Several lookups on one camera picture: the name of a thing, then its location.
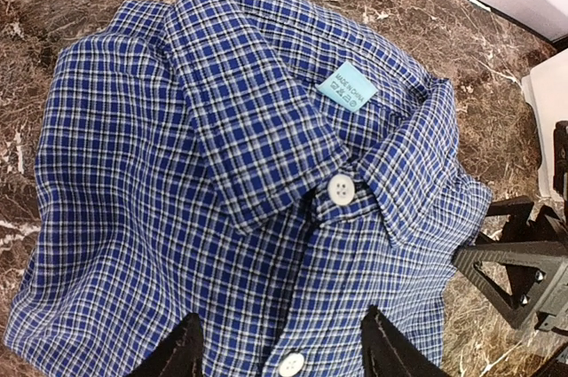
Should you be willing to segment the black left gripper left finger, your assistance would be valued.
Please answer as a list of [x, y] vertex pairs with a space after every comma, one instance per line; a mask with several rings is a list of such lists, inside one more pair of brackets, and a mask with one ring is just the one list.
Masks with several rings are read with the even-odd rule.
[[129, 377], [202, 377], [204, 338], [199, 315], [189, 313]]

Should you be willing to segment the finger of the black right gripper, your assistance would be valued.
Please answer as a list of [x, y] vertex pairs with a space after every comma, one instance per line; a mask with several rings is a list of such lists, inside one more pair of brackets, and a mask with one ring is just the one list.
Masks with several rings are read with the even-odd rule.
[[483, 232], [479, 232], [474, 245], [511, 244], [520, 246], [530, 242], [529, 238], [532, 227], [529, 221], [533, 207], [534, 202], [525, 195], [492, 202], [485, 214], [484, 220], [490, 217], [502, 216], [507, 217], [508, 220], [502, 226], [501, 236], [497, 240], [490, 238]]
[[538, 241], [462, 247], [453, 264], [514, 329], [537, 323], [531, 301]]

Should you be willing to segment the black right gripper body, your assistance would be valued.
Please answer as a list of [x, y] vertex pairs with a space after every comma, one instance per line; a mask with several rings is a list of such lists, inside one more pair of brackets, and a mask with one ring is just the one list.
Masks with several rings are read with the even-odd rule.
[[536, 330], [566, 333], [558, 327], [567, 317], [567, 227], [549, 206], [540, 209], [533, 229], [538, 257], [530, 288]]

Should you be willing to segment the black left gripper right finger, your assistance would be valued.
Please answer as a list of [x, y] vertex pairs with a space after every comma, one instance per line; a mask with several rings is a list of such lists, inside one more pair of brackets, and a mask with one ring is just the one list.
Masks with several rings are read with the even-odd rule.
[[375, 306], [361, 321], [365, 377], [445, 377]]

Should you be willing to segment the blue checked long sleeve shirt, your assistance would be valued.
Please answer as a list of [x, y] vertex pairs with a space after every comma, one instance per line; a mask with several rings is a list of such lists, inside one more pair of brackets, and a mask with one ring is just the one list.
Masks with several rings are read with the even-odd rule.
[[128, 1], [59, 55], [4, 344], [127, 376], [195, 314], [208, 376], [360, 376], [376, 307], [439, 365], [492, 198], [458, 144], [452, 84], [340, 14]]

